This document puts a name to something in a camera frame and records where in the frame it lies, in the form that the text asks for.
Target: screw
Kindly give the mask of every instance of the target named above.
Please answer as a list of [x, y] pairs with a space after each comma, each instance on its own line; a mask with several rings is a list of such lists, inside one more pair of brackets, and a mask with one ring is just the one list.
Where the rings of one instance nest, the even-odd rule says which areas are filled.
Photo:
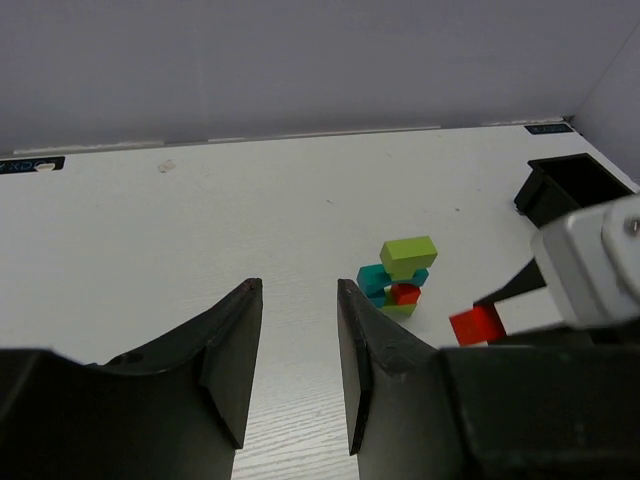
[[629, 217], [624, 221], [624, 231], [630, 237], [640, 235], [640, 217]]

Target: blue block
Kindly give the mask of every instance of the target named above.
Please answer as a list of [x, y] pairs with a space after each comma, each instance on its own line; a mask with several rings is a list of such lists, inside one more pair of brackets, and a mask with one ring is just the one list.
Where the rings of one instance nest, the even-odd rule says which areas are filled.
[[362, 267], [358, 271], [356, 282], [362, 293], [368, 297], [391, 285], [391, 277], [385, 272], [384, 266], [380, 263]]
[[387, 299], [387, 292], [384, 290], [379, 290], [373, 295], [368, 295], [369, 300], [376, 308], [382, 308], [384, 306], [384, 302]]
[[394, 282], [385, 271], [384, 266], [382, 264], [378, 264], [362, 267], [358, 271], [356, 282], [358, 283], [360, 290], [362, 290], [362, 293], [367, 297], [371, 297], [372, 295], [380, 292], [380, 290], [384, 290], [386, 287], [395, 285], [396, 283], [408, 283], [414, 287], [421, 287], [425, 284], [427, 278], [429, 278], [429, 272], [426, 268], [421, 268], [420, 270], [416, 270], [411, 280]]

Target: table surface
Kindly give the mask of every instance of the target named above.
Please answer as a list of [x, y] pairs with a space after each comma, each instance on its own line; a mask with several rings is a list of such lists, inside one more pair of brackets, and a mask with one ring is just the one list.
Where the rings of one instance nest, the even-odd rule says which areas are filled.
[[[245, 449], [234, 479], [356, 479], [347, 452], [336, 280], [385, 240], [439, 249], [402, 324], [456, 345], [448, 316], [531, 258], [513, 197], [527, 160], [587, 152], [521, 126], [377, 133], [69, 155], [0, 176], [2, 346], [105, 362], [264, 281]], [[161, 173], [171, 159], [175, 168]], [[545, 290], [499, 308], [508, 331], [559, 320]]]

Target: black label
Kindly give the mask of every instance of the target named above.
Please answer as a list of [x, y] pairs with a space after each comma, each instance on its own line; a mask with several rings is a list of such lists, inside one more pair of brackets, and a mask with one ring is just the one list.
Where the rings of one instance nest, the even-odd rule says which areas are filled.
[[531, 135], [546, 135], [547, 133], [569, 133], [573, 132], [571, 127], [565, 123], [549, 123], [547, 125], [525, 125]]
[[0, 160], [0, 175], [10, 173], [37, 172], [40, 165], [53, 165], [46, 170], [62, 170], [65, 157], [21, 158], [18, 160]]

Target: black box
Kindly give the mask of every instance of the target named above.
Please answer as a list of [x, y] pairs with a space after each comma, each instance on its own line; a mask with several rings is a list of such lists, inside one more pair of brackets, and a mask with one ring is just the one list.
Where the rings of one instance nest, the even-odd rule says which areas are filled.
[[514, 201], [538, 228], [574, 210], [635, 193], [587, 153], [528, 164], [533, 172]]

